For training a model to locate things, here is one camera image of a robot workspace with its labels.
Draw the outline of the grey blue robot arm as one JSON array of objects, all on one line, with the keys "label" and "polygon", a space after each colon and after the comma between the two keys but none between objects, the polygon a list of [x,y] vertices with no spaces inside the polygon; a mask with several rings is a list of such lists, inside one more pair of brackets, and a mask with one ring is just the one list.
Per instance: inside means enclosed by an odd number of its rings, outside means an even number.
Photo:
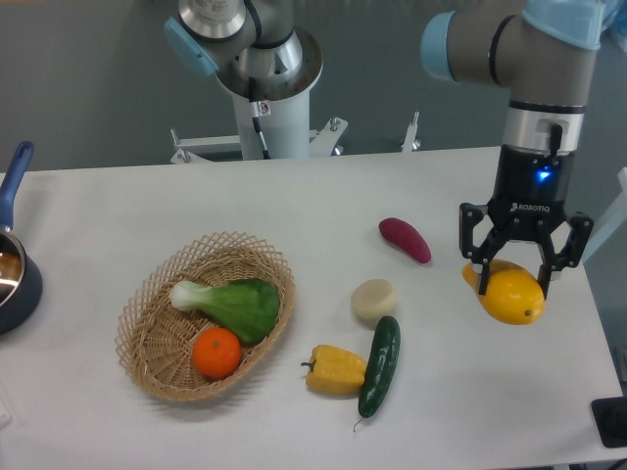
[{"label": "grey blue robot arm", "polygon": [[[598,1],[480,1],[435,16],[420,40],[425,71],[509,92],[494,192],[459,208],[459,249],[485,294],[510,241],[534,243],[542,288],[576,266],[593,228],[564,203],[600,47]],[[239,114],[248,160],[309,155],[309,114],[282,104],[307,98],[322,66],[288,1],[181,1],[164,26],[170,47],[201,76],[216,75]]]}]

